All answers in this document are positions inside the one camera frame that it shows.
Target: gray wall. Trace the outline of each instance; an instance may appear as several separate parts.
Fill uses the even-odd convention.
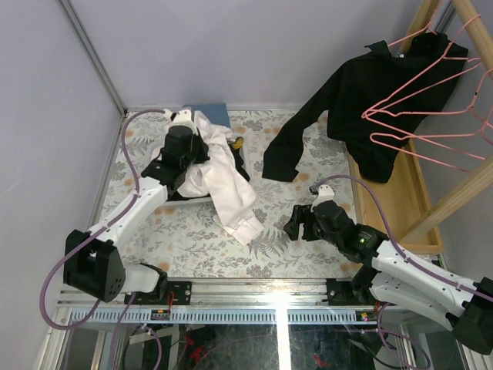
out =
[[[3,2],[0,47],[0,367],[24,370],[47,331],[41,284],[87,227],[118,115],[55,1]]]
[[[493,4],[491,2],[475,2],[475,4],[478,7],[478,11],[484,15],[493,14]],[[493,18],[484,16],[482,19],[489,32],[493,33]],[[456,17],[448,30],[449,38],[461,26],[460,19]],[[470,49],[470,57],[478,55],[471,40],[465,33],[460,37],[458,43]],[[465,109],[470,103],[484,71],[485,68],[480,66],[475,71],[464,75],[445,110]],[[490,79],[486,79],[476,103],[478,113],[483,116],[488,114],[491,104],[493,104],[492,96],[493,82]],[[427,134],[467,133],[477,130],[480,126],[481,123],[470,114],[428,117],[420,126],[420,132]],[[493,140],[492,129],[489,130],[489,137]],[[451,146],[456,146],[481,156],[493,154],[493,146],[477,137],[444,140],[444,143],[449,143]],[[447,150],[438,149],[427,144],[418,143],[418,151],[468,169],[473,169],[479,164],[478,160],[462,155],[454,155]],[[461,171],[438,166],[428,161],[421,161],[421,165],[432,202],[438,201],[465,176],[465,173]],[[474,279],[480,279],[483,276],[493,278],[492,220],[493,188],[490,187],[440,225],[445,244],[444,255],[450,269]]]
[[[419,1],[73,0],[129,106],[300,106]]]

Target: wooden pole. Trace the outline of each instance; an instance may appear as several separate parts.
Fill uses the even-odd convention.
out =
[[[452,0],[463,23],[478,13],[470,0]],[[483,21],[476,18],[466,26],[476,50],[487,69],[493,69],[493,39]],[[432,208],[417,219],[401,236],[401,241],[412,241],[445,220],[473,197],[493,183],[493,155],[490,155],[473,172],[468,174],[454,189],[441,198]]]
[[[484,160],[474,171],[468,174],[454,189],[448,192],[438,203],[414,222],[399,237],[402,242],[410,242],[428,232],[445,220],[456,210],[493,183],[493,155]]]
[[[407,34],[411,35],[418,32],[420,29],[423,29],[430,22],[435,9],[438,7],[438,4],[440,4],[440,0],[423,0],[418,13],[414,16],[411,26],[409,26]],[[411,41],[412,38],[404,40],[401,43],[399,51],[405,54],[411,46]]]

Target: wooden tray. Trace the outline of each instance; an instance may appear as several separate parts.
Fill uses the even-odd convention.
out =
[[[407,149],[416,153],[412,140],[407,145]],[[351,175],[360,179],[361,175],[356,162],[351,155],[348,157]],[[398,240],[404,236],[404,231],[431,207],[423,173],[416,156],[399,153],[388,183],[365,181],[377,195]],[[353,183],[353,194],[357,221],[386,233],[381,215],[371,195],[357,183]],[[416,254],[438,254],[443,251],[443,242],[437,227],[414,240],[413,244],[403,243],[402,245]]]

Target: floral tablecloth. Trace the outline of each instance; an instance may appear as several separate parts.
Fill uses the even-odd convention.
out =
[[[336,173],[349,174],[344,145],[327,138],[327,115],[305,130],[305,151],[300,173],[292,183],[261,178],[263,151],[294,114],[292,111],[232,111],[231,126],[247,143],[253,171],[251,184],[257,192],[254,212],[265,231],[247,247],[241,246],[213,221],[212,203],[160,207],[120,251],[125,264],[145,261],[181,278],[345,278],[355,274],[356,264],[347,261],[325,241],[290,241],[283,232],[295,204],[309,204],[309,186]],[[157,113],[139,117],[127,130],[132,161],[141,172],[149,161],[149,148],[163,140],[166,120]],[[349,180],[330,184],[336,201],[355,219]],[[134,187],[121,150],[112,169],[102,218]]]

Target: wire hanger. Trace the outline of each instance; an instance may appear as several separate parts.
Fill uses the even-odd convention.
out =
[[[394,46],[394,45],[397,45],[398,43],[400,42],[403,42],[404,40],[406,39],[409,39],[409,38],[412,38],[412,37],[415,37],[416,35],[419,35],[421,34],[422,32],[426,32],[426,31],[430,31],[430,32],[433,32],[435,35],[436,35],[436,32],[434,32],[433,30],[430,29],[430,24],[431,22],[433,21],[433,18],[435,17],[435,14],[436,14],[436,9],[435,9],[435,12],[433,14],[433,16],[431,17],[431,20],[430,22],[423,28],[423,29],[420,29],[419,31],[417,32],[414,32],[406,37],[403,37],[402,39],[398,39],[397,41],[395,42],[392,42],[391,44],[388,45],[388,47],[391,47],[391,46]],[[387,127],[388,129],[391,129],[391,130],[394,130],[394,131],[397,131],[401,134],[404,134],[404,136],[396,136],[394,134],[391,134],[391,133],[372,133],[370,135],[370,140],[373,142],[373,143],[376,143],[378,145],[382,145],[382,146],[386,146],[388,148],[391,148],[391,149],[394,149],[394,150],[398,150],[400,152],[404,152],[404,153],[407,153],[407,154],[411,154],[413,156],[417,156],[417,157],[420,157],[424,160],[429,160],[431,162],[434,162],[434,163],[438,163],[438,164],[441,164],[443,166],[447,166],[447,167],[452,167],[452,168],[455,168],[455,169],[458,169],[458,170],[462,170],[462,171],[466,171],[468,172],[468,170],[464,169],[464,168],[460,168],[458,166],[455,166],[453,164],[450,164],[450,163],[446,163],[446,162],[443,162],[443,161],[440,161],[440,160],[436,160],[434,158],[430,158],[428,156],[424,156],[424,155],[421,155],[421,154],[418,154],[418,153],[413,153],[409,150],[406,150],[404,148],[400,148],[398,146],[393,146],[389,143],[384,143],[384,142],[381,142],[378,140],[378,137],[390,137],[392,139],[396,139],[396,140],[407,140],[407,139],[416,139],[416,140],[422,140],[422,141],[425,141],[427,143],[430,143],[430,144],[433,144],[435,146],[439,146],[439,147],[442,147],[444,149],[447,149],[447,150],[453,150],[457,153],[462,153],[464,155],[467,155],[467,156],[470,156],[470,157],[473,157],[475,159],[478,159],[478,160],[484,160],[485,158],[483,156],[478,156],[478,155],[475,155],[473,153],[469,153],[465,150],[460,150],[460,149],[456,149],[456,148],[453,148],[451,146],[448,146],[448,145],[445,145],[443,143],[439,143],[437,141],[434,141],[433,139],[439,139],[439,138],[458,138],[458,137],[471,137],[471,136],[480,136],[483,140],[485,140],[486,142],[490,143],[493,145],[493,141],[491,141],[489,138],[487,138],[486,136],[486,133],[485,133],[485,130],[487,128],[489,129],[493,129],[493,125],[489,122],[490,118],[491,118],[491,115],[493,114],[493,106],[491,107],[490,111],[489,111],[489,114],[483,118],[481,116],[479,116],[476,112],[475,112],[475,102],[476,102],[476,99],[478,98],[478,94],[481,90],[481,87],[482,87],[482,84],[486,78],[486,76],[490,73],[490,72],[493,72],[493,69],[490,69],[488,71],[486,71],[483,76],[481,77],[481,80],[480,80],[480,83],[478,84],[478,88],[476,89],[476,92],[474,94],[474,96],[472,97],[472,100],[471,100],[471,103],[463,110],[460,110],[460,111],[454,111],[454,112],[399,112],[399,113],[392,113],[390,111],[388,111],[387,109],[390,108],[391,106],[394,106],[395,104],[398,104],[398,103],[401,103],[403,101],[405,101],[406,99],[409,99],[411,98],[412,96],[416,96],[417,94],[419,93],[422,93],[423,91],[425,90],[428,90],[428,89],[431,89],[432,87],[435,87],[435,86],[438,86],[444,82],[447,82],[451,79],[454,79],[456,77],[459,77],[467,72],[470,72],[472,71],[473,69],[476,69],[478,68],[481,64],[482,64],[482,61],[481,61],[481,58],[459,58],[459,57],[447,57],[447,53],[448,53],[448,50],[451,48],[451,46],[453,45],[453,43],[456,41],[456,39],[458,38],[458,36],[464,31],[465,27],[467,25],[469,25],[471,22],[473,22],[475,19],[481,17],[480,15],[476,15],[475,17],[471,18],[470,20],[468,20],[462,27],[461,29],[457,32],[457,34],[455,35],[455,37],[453,38],[452,41],[450,41],[447,45],[447,47],[445,48],[444,50],[444,53],[441,55],[440,58],[438,58],[436,61],[434,61],[433,63],[431,63],[427,68],[425,68],[423,71],[421,71],[420,73],[418,73],[415,77],[413,77],[412,79],[410,79],[408,82],[406,82],[403,86],[399,87],[398,89],[396,89],[392,94],[390,94],[387,98],[381,100],[380,102],[374,104],[372,107],[368,108],[366,111],[364,111],[364,113],[362,114],[362,118],[364,119],[367,119],[368,121],[371,121],[372,123],[376,123],[378,125],[381,125],[381,126],[384,126],[384,127]],[[389,103],[387,104],[386,106],[383,106],[381,108],[378,108],[379,106],[387,103],[393,96],[395,96],[397,93],[399,93],[402,89],[406,88],[407,86],[409,86],[410,84],[412,84],[413,81],[415,81],[416,79],[418,79],[419,77],[421,77],[423,74],[425,74],[428,70],[430,70],[431,68],[433,68],[434,66],[436,66],[441,60],[465,60],[467,63],[470,63],[470,62],[477,62],[476,64],[474,64],[472,67],[469,67],[453,76],[450,76],[446,79],[443,79],[439,82],[436,82],[435,84],[432,84],[430,86],[427,86],[423,89],[420,89],[418,90],[417,92],[413,92],[412,94],[409,94],[403,98],[400,98],[399,100],[395,101],[395,102],[392,102],[392,103]],[[393,116],[393,117],[398,117],[400,115],[436,115],[436,116],[439,116],[439,115],[442,115],[442,116],[451,116],[451,115],[458,115],[458,114],[462,114],[462,113],[471,113],[472,116],[476,119],[479,119],[481,122],[482,122],[482,125],[481,125],[481,128],[472,132],[472,133],[462,133],[462,134],[445,134],[445,135],[416,135],[414,133],[409,133],[408,131],[405,131],[403,129],[399,129],[397,127],[394,127],[394,126],[391,126],[391,125],[388,125],[386,123],[383,123],[377,119],[375,119],[374,116],[376,113],[384,113],[384,114],[388,114],[389,116]]]

